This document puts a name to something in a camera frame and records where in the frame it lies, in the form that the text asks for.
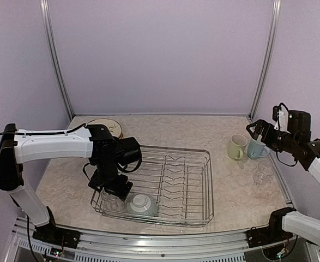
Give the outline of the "clear glass cup front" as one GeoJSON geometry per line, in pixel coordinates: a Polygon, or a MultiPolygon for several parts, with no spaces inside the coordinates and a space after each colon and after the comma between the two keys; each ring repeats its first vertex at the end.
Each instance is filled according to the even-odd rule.
{"type": "Polygon", "coordinates": [[[123,211],[125,203],[119,197],[102,191],[100,206],[106,211],[123,211]]]}

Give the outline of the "clear glass cup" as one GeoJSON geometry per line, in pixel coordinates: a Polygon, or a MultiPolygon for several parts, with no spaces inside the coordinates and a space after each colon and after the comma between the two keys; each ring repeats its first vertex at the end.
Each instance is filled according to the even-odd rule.
{"type": "Polygon", "coordinates": [[[263,186],[273,180],[275,173],[275,168],[268,160],[261,160],[257,164],[253,182],[257,186],[263,186]]]}
{"type": "Polygon", "coordinates": [[[119,197],[102,191],[100,206],[106,211],[123,211],[125,203],[119,197]]]}

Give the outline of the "light blue ceramic mug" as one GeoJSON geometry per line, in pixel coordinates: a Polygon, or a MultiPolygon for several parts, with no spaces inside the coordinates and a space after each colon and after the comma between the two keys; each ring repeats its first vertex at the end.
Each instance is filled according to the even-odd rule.
{"type": "Polygon", "coordinates": [[[251,139],[247,147],[247,156],[250,159],[259,159],[268,156],[270,149],[261,141],[251,139]]]}

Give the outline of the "green ceramic mug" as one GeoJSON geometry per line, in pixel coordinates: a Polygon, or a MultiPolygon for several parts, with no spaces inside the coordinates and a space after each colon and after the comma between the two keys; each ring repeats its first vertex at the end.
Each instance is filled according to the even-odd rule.
{"type": "Polygon", "coordinates": [[[233,160],[241,160],[248,140],[241,134],[233,134],[227,144],[227,154],[233,160]]]}

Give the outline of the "grey ceramic bowl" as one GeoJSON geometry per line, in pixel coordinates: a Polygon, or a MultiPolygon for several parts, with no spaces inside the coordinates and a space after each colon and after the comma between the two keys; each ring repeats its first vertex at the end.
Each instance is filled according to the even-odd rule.
{"type": "Polygon", "coordinates": [[[156,201],[146,194],[133,195],[126,204],[127,213],[155,217],[158,214],[156,201]]]}

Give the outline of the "cream white plate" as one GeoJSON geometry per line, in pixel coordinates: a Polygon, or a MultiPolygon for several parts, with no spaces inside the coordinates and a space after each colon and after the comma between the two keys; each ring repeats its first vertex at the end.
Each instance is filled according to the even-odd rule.
{"type": "Polygon", "coordinates": [[[121,133],[123,133],[121,125],[117,121],[109,118],[97,118],[87,122],[87,125],[92,124],[102,124],[106,126],[110,133],[117,138],[121,135],[121,133]]]}

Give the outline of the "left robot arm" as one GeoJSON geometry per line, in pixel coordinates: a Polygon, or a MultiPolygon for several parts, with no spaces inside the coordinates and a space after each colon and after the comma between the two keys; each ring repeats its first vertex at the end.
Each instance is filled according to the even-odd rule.
{"type": "Polygon", "coordinates": [[[52,211],[43,205],[22,177],[23,164],[35,160],[83,158],[95,167],[88,186],[125,200],[132,182],[128,165],[142,163],[140,144],[134,137],[119,139],[102,124],[82,124],[74,129],[29,131],[11,123],[0,133],[0,190],[8,192],[14,203],[32,220],[36,232],[49,242],[62,237],[52,211]]]}

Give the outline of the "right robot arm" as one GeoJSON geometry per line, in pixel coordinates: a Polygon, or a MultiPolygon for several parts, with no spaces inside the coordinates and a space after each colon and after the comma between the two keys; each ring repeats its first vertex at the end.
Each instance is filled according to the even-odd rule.
{"type": "MultiPolygon", "coordinates": [[[[246,126],[254,140],[260,139],[275,153],[287,152],[320,184],[320,139],[311,140],[311,115],[289,110],[285,124],[281,123],[281,106],[273,107],[275,124],[257,120],[246,126]]],[[[320,248],[320,220],[292,207],[273,211],[266,227],[247,231],[249,247],[268,245],[300,236],[320,248]]]]}

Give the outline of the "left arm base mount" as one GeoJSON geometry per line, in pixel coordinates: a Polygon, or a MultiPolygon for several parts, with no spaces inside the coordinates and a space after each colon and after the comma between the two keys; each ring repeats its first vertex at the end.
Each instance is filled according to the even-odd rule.
{"type": "Polygon", "coordinates": [[[60,228],[52,224],[36,227],[33,238],[56,246],[76,249],[81,233],[77,230],[60,228]]]}

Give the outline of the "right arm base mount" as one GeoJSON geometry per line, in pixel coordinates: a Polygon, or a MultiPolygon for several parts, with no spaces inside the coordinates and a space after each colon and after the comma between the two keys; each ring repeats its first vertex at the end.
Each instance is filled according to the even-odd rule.
{"type": "Polygon", "coordinates": [[[289,241],[292,237],[292,233],[270,229],[269,226],[261,228],[252,227],[246,232],[249,248],[270,245],[280,241],[289,241]]]}

